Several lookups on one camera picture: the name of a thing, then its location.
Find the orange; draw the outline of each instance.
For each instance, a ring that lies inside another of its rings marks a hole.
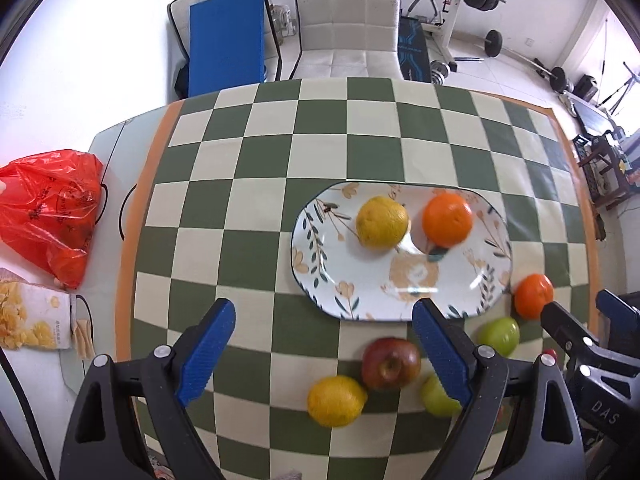
[[[554,299],[554,286],[544,274],[530,274],[518,284],[513,297],[516,312],[524,319],[539,319],[542,307]]]
[[[440,247],[453,247],[464,241],[474,225],[474,215],[465,199],[444,192],[431,200],[422,213],[427,238]]]

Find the white chair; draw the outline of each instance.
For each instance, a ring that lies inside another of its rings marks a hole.
[[[400,0],[296,0],[300,56],[290,78],[403,79]]]
[[[190,28],[189,28],[189,7],[198,2],[207,0],[174,0],[167,6],[169,21],[174,27],[175,35],[178,38],[178,44],[184,54],[185,59],[189,60],[189,44],[190,44]],[[269,9],[269,1],[264,0],[264,64],[267,67],[267,81],[279,81],[280,72],[282,71],[282,56],[280,55],[280,47],[276,39],[276,31],[271,19]]]

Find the oval plate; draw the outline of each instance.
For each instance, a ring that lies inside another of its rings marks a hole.
[[[450,250],[428,241],[422,211],[436,194],[452,189],[474,213],[464,242]],[[410,225],[389,251],[364,248],[355,233],[362,205],[378,195],[407,209]],[[492,307],[511,278],[511,245],[498,212],[469,190],[386,182],[335,184],[305,205],[291,238],[291,267],[298,285],[331,316],[409,321],[414,303],[431,298],[446,317],[478,316]]]

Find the chair backrest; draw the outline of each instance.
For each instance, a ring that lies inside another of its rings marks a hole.
[[[189,7],[204,1],[206,0],[174,0],[167,7],[169,21],[174,27],[180,49],[186,59],[189,59],[191,38],[189,29]],[[279,57],[280,55],[280,49],[276,40],[276,31],[268,5],[268,1],[264,0],[264,59]]]
[[[303,50],[398,50],[400,0],[296,0]]]

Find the green and white tablecloth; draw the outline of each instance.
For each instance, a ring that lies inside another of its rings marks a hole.
[[[415,339],[406,323],[329,317],[293,280],[297,214],[325,187],[351,179],[477,191],[508,221],[513,283],[545,273],[556,300],[587,321],[582,216],[546,115],[463,89],[373,78],[267,83],[188,99],[140,234],[131,349],[140,358],[171,344],[216,297],[233,301],[236,330],[207,390],[188,407],[228,480],[292,469],[305,480],[418,480],[447,435],[450,420],[420,403],[422,381],[370,394],[364,414],[345,428],[322,428],[306,413],[316,380],[358,378],[369,342]],[[503,296],[465,329],[472,334],[510,305]],[[513,357],[533,360],[553,346],[539,323],[520,328]],[[430,370],[424,359],[422,374]],[[158,447],[142,402],[138,412]],[[493,465],[505,429],[502,420],[482,466]]]

